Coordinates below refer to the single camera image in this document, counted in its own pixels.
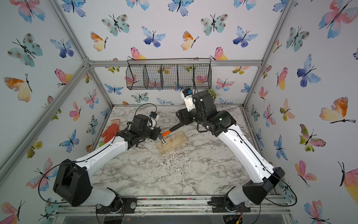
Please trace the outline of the wooden block with nails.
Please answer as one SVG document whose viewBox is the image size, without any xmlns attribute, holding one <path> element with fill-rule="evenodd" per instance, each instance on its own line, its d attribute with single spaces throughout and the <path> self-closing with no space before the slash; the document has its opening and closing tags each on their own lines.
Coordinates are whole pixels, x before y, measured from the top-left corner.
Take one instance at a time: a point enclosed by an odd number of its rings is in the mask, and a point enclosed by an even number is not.
<svg viewBox="0 0 358 224">
<path fill-rule="evenodd" d="M 187 144 L 187 138 L 183 132 L 179 132 L 167 138 L 161 139 L 157 143 L 157 147 L 160 154 L 163 155 L 185 144 Z"/>
</svg>

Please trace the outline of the orange black claw hammer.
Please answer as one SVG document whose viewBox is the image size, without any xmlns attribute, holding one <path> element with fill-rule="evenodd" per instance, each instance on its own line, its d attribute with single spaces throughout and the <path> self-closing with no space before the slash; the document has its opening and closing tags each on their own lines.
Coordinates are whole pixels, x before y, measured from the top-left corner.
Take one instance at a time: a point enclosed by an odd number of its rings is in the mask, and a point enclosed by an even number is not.
<svg viewBox="0 0 358 224">
<path fill-rule="evenodd" d="M 158 138 L 160 139 L 160 141 L 161 141 L 163 144 L 166 144 L 164 138 L 165 138 L 167 135 L 169 135 L 170 133 L 172 133 L 172 132 L 178 130 L 178 129 L 181 128 L 182 126 L 183 126 L 183 124 L 179 123 L 179 124 L 175 125 L 174 127 L 170 128 L 168 131 L 166 131 L 166 132 L 164 132 L 164 133 L 161 133 L 161 134 L 158 136 Z"/>
</svg>

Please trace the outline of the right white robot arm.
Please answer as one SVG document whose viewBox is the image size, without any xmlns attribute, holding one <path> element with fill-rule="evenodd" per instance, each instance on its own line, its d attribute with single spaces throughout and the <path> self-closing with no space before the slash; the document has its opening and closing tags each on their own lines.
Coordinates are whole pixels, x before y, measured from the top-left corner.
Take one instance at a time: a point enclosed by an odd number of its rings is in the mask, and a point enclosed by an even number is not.
<svg viewBox="0 0 358 224">
<path fill-rule="evenodd" d="M 259 205 L 284 178 L 284 170 L 273 167 L 260 155 L 234 117 L 228 111 L 216 109 L 207 91 L 194 93 L 187 88 L 180 95 L 186 108 L 176 113 L 179 127 L 192 123 L 204 127 L 205 132 L 210 132 L 230 148 L 250 177 L 247 183 L 233 187 L 224 195 L 226 208 L 234 211 L 247 201 Z"/>
</svg>

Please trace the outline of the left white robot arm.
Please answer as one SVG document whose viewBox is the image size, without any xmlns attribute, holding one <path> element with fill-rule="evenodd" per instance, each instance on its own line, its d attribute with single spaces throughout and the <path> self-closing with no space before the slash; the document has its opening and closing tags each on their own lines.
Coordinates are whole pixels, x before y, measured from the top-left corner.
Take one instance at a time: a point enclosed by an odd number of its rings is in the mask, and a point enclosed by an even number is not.
<svg viewBox="0 0 358 224">
<path fill-rule="evenodd" d="M 110 188 L 93 186 L 90 178 L 119 154 L 146 139 L 158 139 L 161 129 L 153 126 L 153 121 L 146 115 L 136 115 L 127 129 L 113 131 L 113 137 L 100 148 L 74 161 L 64 160 L 59 166 L 53 191 L 73 207 L 95 204 L 109 213 L 118 213 L 123 207 L 120 194 Z"/>
</svg>

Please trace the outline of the red work glove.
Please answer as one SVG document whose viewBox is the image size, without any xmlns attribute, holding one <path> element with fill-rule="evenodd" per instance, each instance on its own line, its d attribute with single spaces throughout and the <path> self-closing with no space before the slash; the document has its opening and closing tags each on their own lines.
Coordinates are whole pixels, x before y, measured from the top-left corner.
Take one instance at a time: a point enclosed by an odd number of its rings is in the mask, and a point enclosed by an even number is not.
<svg viewBox="0 0 358 224">
<path fill-rule="evenodd" d="M 119 131 L 120 119 L 111 120 L 111 125 L 102 133 L 103 143 L 109 142 Z"/>
</svg>

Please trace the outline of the potted green plant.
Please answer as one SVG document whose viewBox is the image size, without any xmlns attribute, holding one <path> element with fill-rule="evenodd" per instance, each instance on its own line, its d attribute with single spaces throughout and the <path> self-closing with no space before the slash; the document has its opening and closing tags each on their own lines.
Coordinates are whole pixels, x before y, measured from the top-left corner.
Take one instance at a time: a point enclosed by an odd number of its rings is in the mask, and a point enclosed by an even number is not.
<svg viewBox="0 0 358 224">
<path fill-rule="evenodd" d="M 216 91 L 213 90 L 213 89 L 210 89 L 210 90 L 207 90 L 207 92 L 210 94 L 212 100 L 215 101 L 216 98 L 217 98 L 217 96 L 218 96 L 218 94 L 216 93 Z"/>
</svg>

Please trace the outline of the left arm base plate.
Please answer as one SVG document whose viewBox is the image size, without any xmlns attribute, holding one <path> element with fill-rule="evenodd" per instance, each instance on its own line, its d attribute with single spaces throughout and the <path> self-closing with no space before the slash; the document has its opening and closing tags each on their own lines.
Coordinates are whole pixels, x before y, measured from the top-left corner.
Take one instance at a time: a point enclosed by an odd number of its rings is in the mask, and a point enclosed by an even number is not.
<svg viewBox="0 0 358 224">
<path fill-rule="evenodd" d="M 116 198 L 110 206 L 98 205 L 97 214 L 134 214 L 137 207 L 137 198 Z"/>
</svg>

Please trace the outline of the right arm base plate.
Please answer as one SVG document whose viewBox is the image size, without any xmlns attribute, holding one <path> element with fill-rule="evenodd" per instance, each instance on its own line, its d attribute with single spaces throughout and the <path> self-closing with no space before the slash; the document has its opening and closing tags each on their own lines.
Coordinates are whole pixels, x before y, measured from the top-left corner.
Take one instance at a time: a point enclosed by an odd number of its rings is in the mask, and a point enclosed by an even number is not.
<svg viewBox="0 0 358 224">
<path fill-rule="evenodd" d="M 208 201 L 208 205 L 211 206 L 213 213 L 246 213 L 251 212 L 251 208 L 247 207 L 245 202 L 235 205 L 227 197 L 211 197 Z"/>
</svg>

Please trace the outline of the aluminium front rail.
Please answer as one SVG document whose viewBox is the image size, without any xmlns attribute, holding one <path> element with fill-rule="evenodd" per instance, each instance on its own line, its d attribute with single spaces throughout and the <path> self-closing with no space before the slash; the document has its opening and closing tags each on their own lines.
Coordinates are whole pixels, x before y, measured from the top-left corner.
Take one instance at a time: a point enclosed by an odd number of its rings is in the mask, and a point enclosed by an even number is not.
<svg viewBox="0 0 358 224">
<path fill-rule="evenodd" d="M 55 215 L 61 216 L 154 216 L 154 215 L 290 215 L 286 199 L 281 195 L 269 195 L 260 205 L 245 202 L 239 210 L 223 207 L 222 196 L 123 196 L 124 211 L 111 213 L 103 206 L 59 206 Z"/>
</svg>

